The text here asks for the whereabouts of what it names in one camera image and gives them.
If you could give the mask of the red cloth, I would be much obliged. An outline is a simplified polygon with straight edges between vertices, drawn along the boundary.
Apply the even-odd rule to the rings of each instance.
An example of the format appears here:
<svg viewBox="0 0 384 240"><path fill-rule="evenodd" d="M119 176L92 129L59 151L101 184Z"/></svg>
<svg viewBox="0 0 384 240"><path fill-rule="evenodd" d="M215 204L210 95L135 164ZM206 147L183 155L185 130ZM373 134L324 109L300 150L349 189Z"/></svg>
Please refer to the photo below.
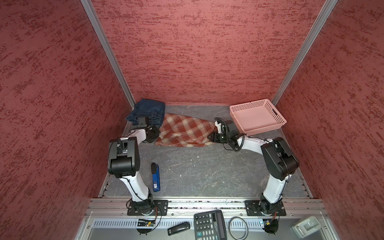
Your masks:
<svg viewBox="0 0 384 240"><path fill-rule="evenodd" d="M184 115L166 113L155 145L161 147L207 147L215 123Z"/></svg>

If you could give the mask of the dark denim button skirt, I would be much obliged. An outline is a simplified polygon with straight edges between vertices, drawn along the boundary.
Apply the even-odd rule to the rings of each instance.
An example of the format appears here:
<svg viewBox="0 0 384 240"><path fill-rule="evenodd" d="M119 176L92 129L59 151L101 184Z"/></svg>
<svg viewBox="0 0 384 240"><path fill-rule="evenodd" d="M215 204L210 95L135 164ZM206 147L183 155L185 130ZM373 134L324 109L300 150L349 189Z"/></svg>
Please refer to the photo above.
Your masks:
<svg viewBox="0 0 384 240"><path fill-rule="evenodd" d="M150 121L150 126L161 126L163 124L163 120L162 119L149 119ZM138 124L138 120L133 120L132 121L132 124L135 126Z"/></svg>

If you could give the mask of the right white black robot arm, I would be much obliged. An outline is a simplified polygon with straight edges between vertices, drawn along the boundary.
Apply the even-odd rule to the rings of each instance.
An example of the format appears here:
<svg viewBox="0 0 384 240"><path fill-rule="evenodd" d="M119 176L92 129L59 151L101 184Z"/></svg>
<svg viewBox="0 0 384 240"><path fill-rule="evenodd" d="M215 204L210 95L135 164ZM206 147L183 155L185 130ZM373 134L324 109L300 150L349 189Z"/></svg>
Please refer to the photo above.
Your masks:
<svg viewBox="0 0 384 240"><path fill-rule="evenodd" d="M249 150L263 156L269 179L260 200L246 203L246 208L257 216L283 216L283 191L296 169L300 166L286 141L277 137L262 139L241 134L233 121L215 118L216 131L208 139L213 143L228 145L228 151Z"/></svg>

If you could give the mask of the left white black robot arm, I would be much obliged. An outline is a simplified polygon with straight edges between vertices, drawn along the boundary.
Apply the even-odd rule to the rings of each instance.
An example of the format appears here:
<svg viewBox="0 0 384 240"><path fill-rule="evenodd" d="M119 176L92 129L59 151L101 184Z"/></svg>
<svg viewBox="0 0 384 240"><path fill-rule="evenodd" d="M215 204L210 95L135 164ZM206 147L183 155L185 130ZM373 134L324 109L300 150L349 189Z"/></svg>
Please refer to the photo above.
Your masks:
<svg viewBox="0 0 384 240"><path fill-rule="evenodd" d="M132 130L128 136L111 140L108 151L108 173L125 184L131 194L129 213L143 216L157 215L150 189L140 174L139 144L147 139L144 129Z"/></svg>

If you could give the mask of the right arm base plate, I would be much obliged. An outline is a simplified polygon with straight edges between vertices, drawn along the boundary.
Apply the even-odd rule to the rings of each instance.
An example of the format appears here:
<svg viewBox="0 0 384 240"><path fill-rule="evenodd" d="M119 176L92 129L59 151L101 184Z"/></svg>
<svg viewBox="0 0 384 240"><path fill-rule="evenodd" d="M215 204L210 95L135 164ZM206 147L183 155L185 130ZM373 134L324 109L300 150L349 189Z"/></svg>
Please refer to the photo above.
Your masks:
<svg viewBox="0 0 384 240"><path fill-rule="evenodd" d="M271 204L267 200L245 201L247 216L285 217L287 215L282 200Z"/></svg>

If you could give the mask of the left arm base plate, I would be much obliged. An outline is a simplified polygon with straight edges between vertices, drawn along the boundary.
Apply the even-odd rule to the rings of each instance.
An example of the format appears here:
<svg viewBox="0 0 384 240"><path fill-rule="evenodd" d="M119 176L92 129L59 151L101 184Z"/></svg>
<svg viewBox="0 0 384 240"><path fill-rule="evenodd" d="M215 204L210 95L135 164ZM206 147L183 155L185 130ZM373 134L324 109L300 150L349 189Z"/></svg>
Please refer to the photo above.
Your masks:
<svg viewBox="0 0 384 240"><path fill-rule="evenodd" d="M128 216L166 216L168 212L168 200L146 200L126 203Z"/></svg>

